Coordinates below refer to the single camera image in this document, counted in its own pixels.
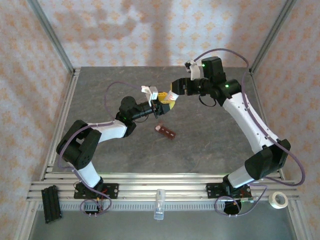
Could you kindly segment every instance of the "patterned wallpaper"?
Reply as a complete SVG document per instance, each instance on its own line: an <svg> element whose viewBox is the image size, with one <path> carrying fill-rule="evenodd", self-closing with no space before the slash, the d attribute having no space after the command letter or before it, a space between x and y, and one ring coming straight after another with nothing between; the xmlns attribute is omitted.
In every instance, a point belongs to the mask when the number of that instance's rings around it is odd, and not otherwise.
<svg viewBox="0 0 320 240"><path fill-rule="evenodd" d="M12 239L70 79L26 0L0 1L0 239Z"/></svg>
<svg viewBox="0 0 320 240"><path fill-rule="evenodd" d="M320 235L320 4L299 0L255 74L269 126L288 138L303 162L303 193L314 239ZM293 159L284 167L290 179L301 173Z"/></svg>
<svg viewBox="0 0 320 240"><path fill-rule="evenodd" d="M84 67L183 65L212 48L252 62L285 0L39 2L72 65ZM218 55L226 67L244 66L230 53Z"/></svg>

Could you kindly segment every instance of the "gray table surface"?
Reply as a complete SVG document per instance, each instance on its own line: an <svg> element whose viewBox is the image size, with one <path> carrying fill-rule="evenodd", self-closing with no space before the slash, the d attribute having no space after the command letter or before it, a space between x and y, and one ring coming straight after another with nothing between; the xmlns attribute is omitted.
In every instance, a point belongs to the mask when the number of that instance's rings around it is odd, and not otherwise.
<svg viewBox="0 0 320 240"><path fill-rule="evenodd" d="M227 79L240 78L244 68L225 68ZM188 77L184 67L82 67L75 87L64 133L74 121L89 123L112 120L104 108L104 93L114 81L134 85L156 86L168 92L170 83ZM249 74L246 93L258 112L258 104ZM144 102L144 93L126 85L115 84L107 94L107 105L116 115L121 100L132 96ZM208 105L213 103L203 97ZM155 131L159 122L176 132L170 140ZM219 105L206 107L198 96L180 96L165 115L137 123L127 138L111 139L97 146L92 162L98 172L109 173L230 173L252 156L251 147L235 120ZM55 162L54 172L61 172Z"/></svg>
<svg viewBox="0 0 320 240"><path fill-rule="evenodd" d="M97 218L65 211L45 224L35 216L29 240L294 240L288 209L260 202L247 215L223 217L213 211L166 211L164 220L152 211L110 211Z"/></svg>

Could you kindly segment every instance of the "yellow object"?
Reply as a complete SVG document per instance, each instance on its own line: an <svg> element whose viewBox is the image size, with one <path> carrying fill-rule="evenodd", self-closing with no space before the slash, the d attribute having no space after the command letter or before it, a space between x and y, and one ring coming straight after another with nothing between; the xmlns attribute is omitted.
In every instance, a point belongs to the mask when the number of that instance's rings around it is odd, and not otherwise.
<svg viewBox="0 0 320 240"><path fill-rule="evenodd" d="M165 97L168 95L166 92L159 92L158 93L158 100L161 102L165 99Z"/></svg>
<svg viewBox="0 0 320 240"><path fill-rule="evenodd" d="M163 101L160 101L162 104L169 104L170 106L170 110L174 107L176 101L173 101L173 100L163 100Z"/></svg>

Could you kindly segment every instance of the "brown chocolate bar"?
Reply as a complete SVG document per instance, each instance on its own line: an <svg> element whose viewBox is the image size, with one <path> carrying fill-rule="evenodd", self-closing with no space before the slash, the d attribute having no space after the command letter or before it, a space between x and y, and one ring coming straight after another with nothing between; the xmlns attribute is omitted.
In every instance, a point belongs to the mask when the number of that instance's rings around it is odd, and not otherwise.
<svg viewBox="0 0 320 240"><path fill-rule="evenodd" d="M162 125L157 125L155 127L155 130L157 132L159 132L160 134L162 135L165 135L167 138L169 139L174 139L176 137L176 133L174 131L171 131L170 129L166 128L165 126L162 126Z"/></svg>

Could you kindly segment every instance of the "black bracket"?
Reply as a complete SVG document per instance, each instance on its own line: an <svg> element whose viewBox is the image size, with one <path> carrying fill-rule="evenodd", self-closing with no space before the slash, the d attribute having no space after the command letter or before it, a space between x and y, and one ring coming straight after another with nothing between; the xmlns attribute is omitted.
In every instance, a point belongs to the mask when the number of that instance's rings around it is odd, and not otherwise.
<svg viewBox="0 0 320 240"><path fill-rule="evenodd" d="M224 190L222 184L222 182L206 184L205 189L208 199L217 199L219 197L226 196L226 191ZM239 188L235 188L228 196L234 199L252 198L250 186L245 184Z"/></svg>
<svg viewBox="0 0 320 240"><path fill-rule="evenodd" d="M45 223L48 224L54 220L60 219L62 215L60 210L57 186L53 185L41 190L41 195Z"/></svg>
<svg viewBox="0 0 320 240"><path fill-rule="evenodd" d="M100 192L103 192L111 199L117 199L119 193L119 184L118 183L103 183ZM96 194L95 192L86 188L83 183L77 183L74 190L74 199L96 199L97 197L101 198L101 195Z"/></svg>

